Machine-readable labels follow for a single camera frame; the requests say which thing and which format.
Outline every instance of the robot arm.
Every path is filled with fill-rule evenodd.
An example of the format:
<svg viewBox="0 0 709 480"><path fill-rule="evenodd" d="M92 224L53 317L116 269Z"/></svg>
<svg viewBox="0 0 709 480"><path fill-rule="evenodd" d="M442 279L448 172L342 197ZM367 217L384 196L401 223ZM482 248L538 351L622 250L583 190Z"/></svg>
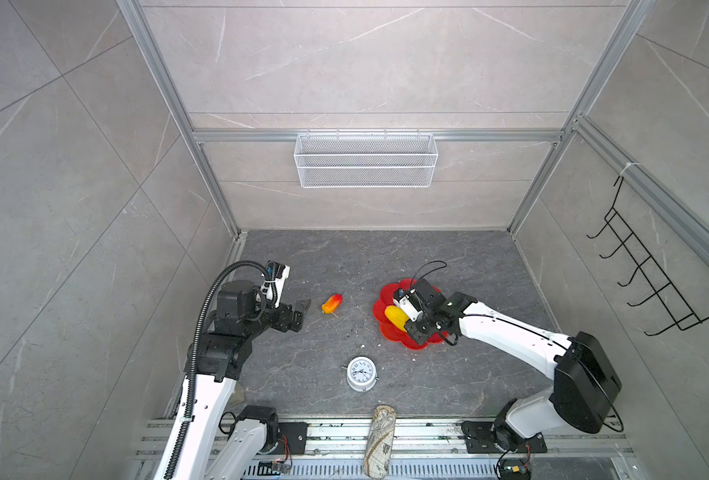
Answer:
<svg viewBox="0 0 709 480"><path fill-rule="evenodd" d="M491 435L503 450L514 450L542 430L563 425L599 432L621 390L605 351L588 333L570 337L536 328L465 293L445 298L423 278L407 291L395 292L394 303L409 317L405 330L419 344L434 333L450 345L468 336L529 363L554 381L501 410Z"/></svg>
<svg viewBox="0 0 709 480"><path fill-rule="evenodd" d="M259 452L269 453L277 445L278 417L274 408L246 406L235 419L226 447L208 467L222 413L237 385L242 366L252 352L253 339L270 328L281 332L300 331L310 304L309 300L302 300L296 302L293 309L281 303L290 267L269 262L265 269L270 278L265 279L268 281L261 287L247 280L234 280L220 286L216 308L208 314L196 339L197 375L192 414L186 417L186 396L182 396L154 480L191 480L205 475L236 480L253 456ZM183 392L187 392L190 380L184 379ZM182 428L186 428L183 440Z"/></svg>

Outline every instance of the wall tile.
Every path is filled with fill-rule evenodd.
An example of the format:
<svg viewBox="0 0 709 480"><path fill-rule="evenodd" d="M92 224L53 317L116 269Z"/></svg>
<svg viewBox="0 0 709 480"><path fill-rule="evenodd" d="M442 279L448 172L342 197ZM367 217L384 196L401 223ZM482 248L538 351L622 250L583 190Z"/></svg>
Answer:
<svg viewBox="0 0 709 480"><path fill-rule="evenodd" d="M195 128L562 128L568 112L448 114L198 114Z"/></svg>
<svg viewBox="0 0 709 480"><path fill-rule="evenodd" d="M208 285L221 273L230 248L232 237L221 214L218 213L218 208L211 202L187 250Z"/></svg>
<svg viewBox="0 0 709 480"><path fill-rule="evenodd" d="M440 142L433 181L532 180L550 142Z"/></svg>
<svg viewBox="0 0 709 480"><path fill-rule="evenodd" d="M0 2L0 110L59 76L8 2Z"/></svg>
<svg viewBox="0 0 709 480"><path fill-rule="evenodd" d="M184 255L173 281L119 377L72 480L125 478L132 441L149 418L160 418L186 364L194 324L209 285Z"/></svg>
<svg viewBox="0 0 709 480"><path fill-rule="evenodd" d="M626 252L607 260L599 258L599 254L607 255L618 246L612 232L606 230L595 240L586 237L596 234L602 226L601 218L615 197L615 178L615 171L587 144L575 142L560 160L541 198L597 279L667 400L709 463L709 321L685 332L674 328L660 336L646 336L643 332L656 332L671 324L663 306L653 300L629 307L627 302L643 300L652 289L639 274L630 286L618 285L617 282L628 281L635 268ZM709 268L630 187L621 189L616 208L696 313L702 318L708 316ZM615 227L624 228L620 222ZM645 258L636 243L632 242L631 250L639 260ZM645 268L656 286L663 286L663 276L655 270L653 265ZM662 295L678 318L686 314L685 305L673 289L663 290Z"/></svg>
<svg viewBox="0 0 709 480"><path fill-rule="evenodd" d="M142 185L149 200L188 246L211 197L183 139L178 139Z"/></svg>
<svg viewBox="0 0 709 480"><path fill-rule="evenodd" d="M293 142L206 144L215 176L224 181L298 181Z"/></svg>
<svg viewBox="0 0 709 480"><path fill-rule="evenodd" d="M0 365L0 477L67 478L184 250L139 189Z"/></svg>
<svg viewBox="0 0 709 480"><path fill-rule="evenodd" d="M709 67L709 0L658 0L640 34Z"/></svg>
<svg viewBox="0 0 709 480"><path fill-rule="evenodd" d="M591 119L709 225L709 69L637 37Z"/></svg>
<svg viewBox="0 0 709 480"><path fill-rule="evenodd" d="M11 1L61 73L130 36L114 0Z"/></svg>
<svg viewBox="0 0 709 480"><path fill-rule="evenodd" d="M532 180L549 142L439 142L433 181ZM292 142L206 144L223 181L297 181Z"/></svg>
<svg viewBox="0 0 709 480"><path fill-rule="evenodd" d="M542 7L618 6L624 0L143 0L144 6L168 7Z"/></svg>
<svg viewBox="0 0 709 480"><path fill-rule="evenodd" d="M131 38L79 67L66 81L143 183L178 136L138 45Z"/></svg>
<svg viewBox="0 0 709 480"><path fill-rule="evenodd" d="M307 188L222 182L242 228L503 229L529 181L434 182L428 188Z"/></svg>
<svg viewBox="0 0 709 480"><path fill-rule="evenodd" d="M570 110L622 10L150 7L146 14L190 111L436 113Z"/></svg>
<svg viewBox="0 0 709 480"><path fill-rule="evenodd" d="M0 112L0 361L137 188L63 80Z"/></svg>
<svg viewBox="0 0 709 480"><path fill-rule="evenodd" d="M637 353L628 330L541 200L516 240L562 331L570 335L583 330L597 337L618 372L623 389L615 404L646 475L709 478L707 464Z"/></svg>

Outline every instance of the aluminum frame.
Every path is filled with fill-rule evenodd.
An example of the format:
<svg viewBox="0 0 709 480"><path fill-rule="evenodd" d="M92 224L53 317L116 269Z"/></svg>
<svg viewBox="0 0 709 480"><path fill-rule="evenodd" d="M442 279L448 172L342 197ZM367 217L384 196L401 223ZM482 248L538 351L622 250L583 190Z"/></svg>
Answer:
<svg viewBox="0 0 709 480"><path fill-rule="evenodd" d="M603 160L624 179L652 209L709 265L709 226L696 216L676 195L658 182L643 165L627 154L590 118L578 117L575 130ZM626 168L629 163L636 165Z"/></svg>
<svg viewBox="0 0 709 480"><path fill-rule="evenodd" d="M202 179L206 182L208 191L218 208L218 213L221 214L221 218L224 220L224 225L226 225L227 230L229 230L229 234L233 238L236 238L239 234L237 222L234 220L232 211L229 210L224 192L221 189L221 185L218 183L218 178L216 178L205 152L202 151L201 146L192 135L192 122L184 109L181 96L176 91L173 79L162 59L162 54L152 36L152 30L146 22L141 5L138 3L138 0L117 0L117 5L120 11L122 11L122 15L125 17L128 28L130 28L130 32L133 34L133 38L136 39L138 48L141 50L141 55L143 55L148 64L149 71L152 72L152 77L157 83L157 87L168 106L168 110L170 110L173 121L176 122L176 126L181 131L181 136L184 139L184 143L186 143L187 149L189 149L189 153L195 159L195 164L198 170L200 170Z"/></svg>
<svg viewBox="0 0 709 480"><path fill-rule="evenodd" d="M432 134L436 141L551 141L562 138L557 128L255 128L194 130L193 138L200 143L229 141L294 142L301 134Z"/></svg>
<svg viewBox="0 0 709 480"><path fill-rule="evenodd" d="M494 418L405 416L397 419L392 459L398 458L498 458L499 453L467 453L463 420L492 422ZM297 459L359 459L362 461L370 430L371 417L331 417L280 415L281 422L309 424L306 452ZM133 441L135 460L158 460L173 427L172 420L149 420ZM232 424L224 418L221 425ZM631 445L623 434L607 427L594 435L564 426L544 435L548 452L534 456L550 458L633 458ZM210 458L226 444L226 436L216 433Z"/></svg>
<svg viewBox="0 0 709 480"><path fill-rule="evenodd" d="M575 134L575 129L573 125L575 120L579 116L586 115L591 106L599 97L599 94L605 83L608 82L610 75L615 70L615 66L621 60L624 52L628 48L631 41L637 34L637 30L642 25L645 17L649 13L650 9L655 4L655 0L631 0L624 14L621 16L621 20L611 35L608 41L608 46L605 47L605 51L599 59L599 62L595 66L594 70L591 72L589 81L586 82L578 101L575 102L573 109L568 115L568 119L565 121L565 126L562 128L562 139L558 145L554 145L553 148L546 155L541 168L539 168L538 173L525 192L525 197L522 198L522 202L517 207L517 211L514 213L512 220L509 222L509 226L506 229L512 234L517 235L519 228L525 221L525 218L530 213L535 201L541 195L543 187L546 186L546 182L551 177L551 173L559 162L562 154L565 152L567 145Z"/></svg>

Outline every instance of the white wire basket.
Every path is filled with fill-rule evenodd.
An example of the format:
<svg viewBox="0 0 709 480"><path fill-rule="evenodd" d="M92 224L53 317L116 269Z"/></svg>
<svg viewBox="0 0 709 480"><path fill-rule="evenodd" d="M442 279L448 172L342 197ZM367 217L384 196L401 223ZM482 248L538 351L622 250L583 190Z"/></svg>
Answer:
<svg viewBox="0 0 709 480"><path fill-rule="evenodd" d="M303 188L429 187L437 163L431 134L300 134L293 153Z"/></svg>

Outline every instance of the white alarm clock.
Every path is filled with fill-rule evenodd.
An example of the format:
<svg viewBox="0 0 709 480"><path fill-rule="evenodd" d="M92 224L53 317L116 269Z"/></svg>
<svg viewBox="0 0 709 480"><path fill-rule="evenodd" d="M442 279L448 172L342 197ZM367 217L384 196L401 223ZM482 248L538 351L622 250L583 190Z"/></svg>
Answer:
<svg viewBox="0 0 709 480"><path fill-rule="evenodd" d="M358 392L367 392L376 385L376 364L366 356L352 359L347 367L349 386Z"/></svg>

